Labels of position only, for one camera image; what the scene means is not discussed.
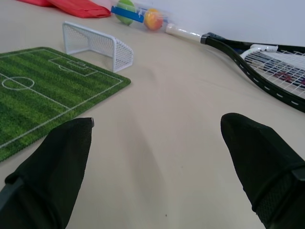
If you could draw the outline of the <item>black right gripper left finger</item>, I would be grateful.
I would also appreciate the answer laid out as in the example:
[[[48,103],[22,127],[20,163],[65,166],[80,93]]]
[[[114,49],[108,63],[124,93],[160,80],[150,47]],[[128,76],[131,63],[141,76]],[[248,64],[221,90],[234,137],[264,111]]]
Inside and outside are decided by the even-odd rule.
[[[66,229],[92,142],[92,117],[52,129],[0,190],[0,229]]]

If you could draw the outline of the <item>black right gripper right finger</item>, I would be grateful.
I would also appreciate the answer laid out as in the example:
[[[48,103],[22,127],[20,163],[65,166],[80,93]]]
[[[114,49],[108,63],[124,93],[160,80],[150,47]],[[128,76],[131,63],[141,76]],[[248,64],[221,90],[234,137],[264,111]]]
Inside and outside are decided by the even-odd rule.
[[[227,113],[221,134],[265,229],[305,229],[305,160],[271,127]]]

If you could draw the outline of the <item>green soccer field mat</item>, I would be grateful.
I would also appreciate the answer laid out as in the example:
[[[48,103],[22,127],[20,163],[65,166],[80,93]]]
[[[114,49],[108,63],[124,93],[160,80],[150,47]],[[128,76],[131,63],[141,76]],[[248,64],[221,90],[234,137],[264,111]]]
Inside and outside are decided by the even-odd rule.
[[[0,53],[0,162],[130,84],[49,47]]]

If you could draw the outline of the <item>white mini soccer goal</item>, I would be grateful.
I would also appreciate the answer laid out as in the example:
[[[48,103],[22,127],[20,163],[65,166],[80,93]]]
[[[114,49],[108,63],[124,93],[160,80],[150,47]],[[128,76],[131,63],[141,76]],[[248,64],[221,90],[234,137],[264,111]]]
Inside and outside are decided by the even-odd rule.
[[[132,48],[112,35],[72,22],[62,24],[66,54],[91,51],[112,58],[112,71],[118,72],[133,65]]]

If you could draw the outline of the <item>black tennis racket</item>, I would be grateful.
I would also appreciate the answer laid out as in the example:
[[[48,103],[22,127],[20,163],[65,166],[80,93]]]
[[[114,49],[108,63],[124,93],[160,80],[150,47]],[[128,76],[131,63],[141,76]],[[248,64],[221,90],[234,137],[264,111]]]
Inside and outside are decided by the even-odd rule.
[[[172,23],[165,32],[218,49],[260,89],[305,113],[304,46],[233,41],[212,32],[190,32]]]

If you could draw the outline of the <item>white racket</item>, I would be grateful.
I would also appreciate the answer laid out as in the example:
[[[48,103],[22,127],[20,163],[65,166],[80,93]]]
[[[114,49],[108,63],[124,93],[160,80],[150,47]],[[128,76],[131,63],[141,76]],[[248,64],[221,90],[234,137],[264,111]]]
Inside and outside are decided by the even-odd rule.
[[[305,87],[305,53],[278,46],[253,44],[241,57],[262,76]]]

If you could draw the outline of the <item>red fabric bag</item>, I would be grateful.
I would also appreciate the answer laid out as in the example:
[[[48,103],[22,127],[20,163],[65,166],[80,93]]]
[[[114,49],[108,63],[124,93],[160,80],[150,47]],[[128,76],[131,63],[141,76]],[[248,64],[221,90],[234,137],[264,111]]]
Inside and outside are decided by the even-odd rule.
[[[90,0],[17,0],[40,7],[56,7],[59,10],[79,18],[107,18],[111,11]]]

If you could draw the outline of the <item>green ball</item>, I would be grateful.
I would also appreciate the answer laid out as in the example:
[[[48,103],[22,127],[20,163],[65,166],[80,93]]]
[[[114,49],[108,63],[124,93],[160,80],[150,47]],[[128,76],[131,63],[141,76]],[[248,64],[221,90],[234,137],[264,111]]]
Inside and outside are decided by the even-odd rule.
[[[123,10],[122,15],[116,14],[116,18],[123,24],[129,26],[133,23],[133,20],[125,17],[125,15],[128,15],[128,12],[135,12],[135,6],[134,3],[131,0],[119,0],[117,2],[116,7],[118,9]]]

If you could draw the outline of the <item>orange yellow ball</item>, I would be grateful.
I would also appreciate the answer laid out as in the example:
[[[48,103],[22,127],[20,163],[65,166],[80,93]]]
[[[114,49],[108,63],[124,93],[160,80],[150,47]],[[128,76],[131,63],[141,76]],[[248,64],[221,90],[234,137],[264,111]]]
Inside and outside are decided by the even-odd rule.
[[[159,30],[163,25],[163,15],[154,8],[149,8],[144,16],[144,25],[151,31]]]

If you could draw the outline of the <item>clear ball tube blue label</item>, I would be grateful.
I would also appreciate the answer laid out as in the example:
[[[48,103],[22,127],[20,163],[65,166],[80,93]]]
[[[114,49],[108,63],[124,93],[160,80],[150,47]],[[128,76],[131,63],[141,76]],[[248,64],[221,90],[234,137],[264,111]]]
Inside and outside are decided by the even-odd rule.
[[[118,9],[116,7],[118,1],[119,0],[110,0],[111,13],[115,17],[116,17],[116,14],[122,15],[122,12],[123,12],[123,10]],[[157,9],[163,15],[163,25],[159,30],[152,31],[152,32],[164,32],[165,31],[165,27],[167,26],[167,24],[170,21],[170,14],[168,12],[161,10],[147,2],[143,2],[142,0],[131,0],[131,1],[134,3],[135,12],[128,12],[128,15],[125,15],[125,17],[128,17],[133,20],[133,23],[131,25],[129,25],[129,27],[133,27],[133,28],[137,28],[137,29],[141,29],[141,30],[145,30],[145,31],[151,31],[146,28],[143,21],[144,21],[144,16],[145,16],[145,13],[147,12],[147,10],[149,8],[154,8],[154,9]]]

